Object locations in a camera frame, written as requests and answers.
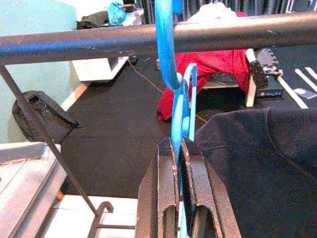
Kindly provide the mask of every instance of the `black rubber flooring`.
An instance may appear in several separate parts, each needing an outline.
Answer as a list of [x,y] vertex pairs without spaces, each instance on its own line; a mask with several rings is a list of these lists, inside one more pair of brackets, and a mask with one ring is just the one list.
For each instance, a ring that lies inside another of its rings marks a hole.
[[[294,68],[301,69],[307,76],[304,67],[317,72],[317,47],[275,48],[273,51],[284,71],[284,80],[293,89],[313,91]],[[155,59],[155,56],[140,57],[135,67],[163,90]],[[137,198],[156,145],[170,135],[170,123],[157,120],[160,97],[161,92],[126,64],[115,80],[91,84],[69,109],[82,128],[73,130],[63,141],[62,154],[89,195]],[[317,105],[317,98],[304,101],[309,107]],[[256,99],[254,108],[265,107],[298,106],[284,93],[282,98]],[[197,98],[197,114],[205,120],[218,113],[245,108],[245,95],[238,88],[203,90]],[[197,129],[203,124],[196,118]],[[78,194],[69,179],[62,191]]]

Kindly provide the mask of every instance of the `red garment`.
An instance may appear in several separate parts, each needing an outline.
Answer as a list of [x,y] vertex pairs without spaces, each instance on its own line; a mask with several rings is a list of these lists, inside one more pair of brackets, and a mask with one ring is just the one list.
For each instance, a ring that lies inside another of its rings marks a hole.
[[[245,16],[243,12],[236,13],[238,17]],[[197,94],[209,81],[211,75],[218,71],[234,76],[239,87],[248,91],[249,67],[245,57],[246,49],[228,51],[206,51],[175,54],[176,70],[184,75],[190,63],[197,64]],[[192,82],[189,87],[191,100]],[[174,92],[165,89],[158,104],[158,119],[169,120],[172,116]]]

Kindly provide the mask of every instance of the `white cloth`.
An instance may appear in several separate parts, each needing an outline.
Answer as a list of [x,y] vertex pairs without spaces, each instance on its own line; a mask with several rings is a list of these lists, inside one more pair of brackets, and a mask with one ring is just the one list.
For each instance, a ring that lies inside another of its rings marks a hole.
[[206,23],[210,24],[216,19],[232,20],[237,18],[237,15],[230,8],[226,8],[221,2],[209,3],[202,5],[199,11],[191,16],[187,22],[190,23]]

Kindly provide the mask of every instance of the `light green wall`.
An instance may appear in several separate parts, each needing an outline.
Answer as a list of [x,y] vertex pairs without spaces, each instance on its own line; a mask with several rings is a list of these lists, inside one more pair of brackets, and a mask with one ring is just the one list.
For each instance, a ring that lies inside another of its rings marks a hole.
[[[0,0],[0,36],[69,31],[75,8],[57,0]],[[22,92],[39,90],[61,104],[79,85],[69,62],[9,65]],[[15,98],[0,76],[0,143],[25,141],[13,119]]]

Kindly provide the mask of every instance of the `black metal rod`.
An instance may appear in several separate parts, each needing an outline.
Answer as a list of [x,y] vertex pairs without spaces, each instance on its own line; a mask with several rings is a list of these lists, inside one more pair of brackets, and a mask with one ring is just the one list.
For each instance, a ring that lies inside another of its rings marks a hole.
[[[317,13],[241,17],[174,27],[176,52],[317,44]],[[154,25],[0,37],[0,65],[157,53]]]
[[50,138],[49,134],[46,132],[46,130],[43,127],[43,125],[41,124],[40,120],[37,118],[37,116],[33,112],[30,104],[26,101],[25,97],[23,96],[23,93],[21,92],[21,90],[19,89],[19,87],[17,86],[17,84],[15,83],[12,76],[10,75],[8,70],[5,68],[5,66],[0,66],[0,75],[3,77],[3,79],[5,80],[5,82],[7,83],[7,85],[9,86],[11,91],[13,92],[13,94],[15,95],[16,99],[18,100],[19,106],[21,107],[21,110],[23,111],[25,116],[32,120],[32,122],[35,125],[36,130],[41,135],[43,140],[47,143],[48,147],[51,149],[53,154],[56,156],[57,160],[62,165],[63,169],[65,170],[65,172],[69,176],[70,180],[74,183],[74,185],[77,188],[80,195],[87,202],[88,206],[93,211],[95,216],[98,216],[99,214],[98,214],[97,210],[95,209],[95,207],[93,206],[93,204],[91,203],[89,197],[87,196],[87,194],[85,193],[85,191],[83,190],[83,188],[81,187],[79,182],[77,181],[76,177],[73,175],[72,171],[69,169],[68,165],[65,163],[60,151],[55,146],[54,142]]

